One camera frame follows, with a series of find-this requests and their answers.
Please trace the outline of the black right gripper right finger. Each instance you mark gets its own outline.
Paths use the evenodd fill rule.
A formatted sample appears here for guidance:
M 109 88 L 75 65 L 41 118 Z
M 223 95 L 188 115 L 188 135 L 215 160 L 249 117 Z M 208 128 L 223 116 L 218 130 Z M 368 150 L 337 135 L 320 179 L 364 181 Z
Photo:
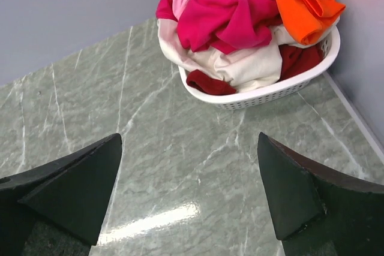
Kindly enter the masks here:
M 286 255 L 383 255 L 383 185 L 259 134 L 260 174 Z

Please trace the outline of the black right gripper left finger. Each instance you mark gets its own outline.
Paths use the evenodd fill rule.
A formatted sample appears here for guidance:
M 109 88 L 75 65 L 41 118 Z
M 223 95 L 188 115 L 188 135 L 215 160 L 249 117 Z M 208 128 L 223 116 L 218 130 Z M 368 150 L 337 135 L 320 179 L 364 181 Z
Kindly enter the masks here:
M 1 255 L 88 255 L 98 242 L 122 157 L 109 135 L 1 179 Z

